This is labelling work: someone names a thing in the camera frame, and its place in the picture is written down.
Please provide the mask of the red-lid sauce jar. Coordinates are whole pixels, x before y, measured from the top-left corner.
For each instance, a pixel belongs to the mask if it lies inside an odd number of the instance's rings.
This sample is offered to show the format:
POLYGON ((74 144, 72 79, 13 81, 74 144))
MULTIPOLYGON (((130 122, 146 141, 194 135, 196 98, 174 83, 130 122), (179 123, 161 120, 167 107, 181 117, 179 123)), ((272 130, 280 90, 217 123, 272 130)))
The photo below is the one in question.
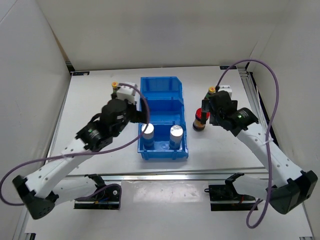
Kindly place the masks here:
POLYGON ((195 119, 193 121, 192 127, 195 131, 203 131, 206 127, 206 122, 207 120, 210 118, 210 113, 209 112, 205 112, 205 121, 204 124, 202 124, 201 120, 202 120, 202 109, 198 108, 195 112, 195 119))

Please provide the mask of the silver-top shaker can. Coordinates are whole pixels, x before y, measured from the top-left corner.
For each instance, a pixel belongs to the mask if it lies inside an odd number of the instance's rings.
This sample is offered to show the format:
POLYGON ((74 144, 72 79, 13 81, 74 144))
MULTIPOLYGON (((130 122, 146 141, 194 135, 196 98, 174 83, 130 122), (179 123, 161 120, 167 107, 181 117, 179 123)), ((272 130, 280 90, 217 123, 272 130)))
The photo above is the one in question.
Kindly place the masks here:
POLYGON ((179 149, 183 139, 183 135, 183 128, 180 125, 173 125, 170 128, 169 147, 173 150, 179 149))
POLYGON ((146 148, 152 148, 155 143, 155 139, 154 139, 155 128, 154 128, 154 126, 151 123, 149 123, 149 124, 144 123, 141 126, 141 131, 143 132, 143 135, 142 135, 143 145, 146 148))

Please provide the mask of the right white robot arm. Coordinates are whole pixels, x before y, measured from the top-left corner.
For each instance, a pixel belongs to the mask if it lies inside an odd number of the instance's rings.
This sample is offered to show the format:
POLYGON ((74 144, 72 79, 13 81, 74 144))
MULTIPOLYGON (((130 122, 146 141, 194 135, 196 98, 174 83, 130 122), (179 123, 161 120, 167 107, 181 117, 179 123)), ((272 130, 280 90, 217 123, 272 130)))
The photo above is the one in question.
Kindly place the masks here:
POLYGON ((311 196, 318 177, 312 170, 303 171, 271 139, 266 139, 266 131, 250 109, 237 107, 238 102, 224 90, 201 103, 202 112, 209 113, 210 124, 231 132, 244 143, 268 171, 271 181, 235 173, 225 180, 224 193, 230 200, 247 195, 268 201, 285 215, 311 196))

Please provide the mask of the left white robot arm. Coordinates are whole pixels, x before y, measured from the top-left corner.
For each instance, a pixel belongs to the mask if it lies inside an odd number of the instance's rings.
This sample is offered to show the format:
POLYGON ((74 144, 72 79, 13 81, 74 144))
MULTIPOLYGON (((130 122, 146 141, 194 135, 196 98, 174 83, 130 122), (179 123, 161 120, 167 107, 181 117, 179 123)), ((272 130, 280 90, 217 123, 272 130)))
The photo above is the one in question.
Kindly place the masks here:
POLYGON ((78 180, 66 179, 81 163, 110 145, 128 123, 144 123, 150 119, 147 102, 141 110, 128 100, 111 99, 103 106, 64 148, 62 157, 23 177, 16 176, 12 183, 34 220, 49 214, 55 206, 72 201, 102 201, 109 196, 107 185, 98 174, 86 174, 78 180))

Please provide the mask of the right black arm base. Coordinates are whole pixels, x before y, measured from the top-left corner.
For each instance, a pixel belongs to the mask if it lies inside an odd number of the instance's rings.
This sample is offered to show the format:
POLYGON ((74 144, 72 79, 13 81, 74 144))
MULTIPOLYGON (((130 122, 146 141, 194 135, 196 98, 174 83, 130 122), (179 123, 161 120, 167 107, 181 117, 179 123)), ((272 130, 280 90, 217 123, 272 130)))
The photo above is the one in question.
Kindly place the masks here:
POLYGON ((238 194, 233 186, 234 181, 244 175, 235 173, 224 184, 210 184, 204 189, 209 194, 212 212, 249 211, 254 206, 256 199, 253 196, 238 194))

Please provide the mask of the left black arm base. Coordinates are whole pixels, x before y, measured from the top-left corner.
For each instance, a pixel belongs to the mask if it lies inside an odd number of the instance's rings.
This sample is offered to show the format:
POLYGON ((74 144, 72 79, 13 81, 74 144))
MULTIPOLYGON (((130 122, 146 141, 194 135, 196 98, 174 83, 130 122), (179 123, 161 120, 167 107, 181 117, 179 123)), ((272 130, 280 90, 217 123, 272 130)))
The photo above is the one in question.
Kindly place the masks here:
POLYGON ((122 186, 117 183, 106 184, 98 174, 85 175, 93 180, 97 190, 91 197, 75 200, 75 210, 120 210, 122 186))

